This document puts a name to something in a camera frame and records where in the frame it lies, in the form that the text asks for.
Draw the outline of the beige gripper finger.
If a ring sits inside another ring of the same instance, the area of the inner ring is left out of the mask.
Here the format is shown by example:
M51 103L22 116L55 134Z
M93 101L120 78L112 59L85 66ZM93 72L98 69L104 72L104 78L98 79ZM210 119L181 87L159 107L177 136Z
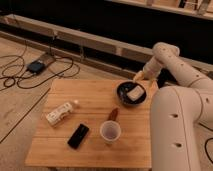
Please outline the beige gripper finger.
M149 80L149 88L152 88L156 84L156 79Z
M144 72L143 71L139 71L138 73L135 74L135 76L133 77L133 81L137 82L140 80L143 80L145 78L144 76Z

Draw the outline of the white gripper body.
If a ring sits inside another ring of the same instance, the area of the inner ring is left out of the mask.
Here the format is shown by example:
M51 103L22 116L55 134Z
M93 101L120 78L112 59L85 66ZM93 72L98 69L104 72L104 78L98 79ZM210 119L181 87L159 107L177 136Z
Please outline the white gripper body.
M144 76L146 79L156 79L164 65L155 57L152 57L143 67Z

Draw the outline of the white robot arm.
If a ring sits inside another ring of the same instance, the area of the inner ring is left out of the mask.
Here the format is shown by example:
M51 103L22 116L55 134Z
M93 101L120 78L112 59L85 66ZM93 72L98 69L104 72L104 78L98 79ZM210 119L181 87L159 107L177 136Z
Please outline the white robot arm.
M194 124L213 121L213 80L183 61L174 45L158 42L152 53L133 79L154 79L165 68L178 82L152 97L152 171L201 171Z

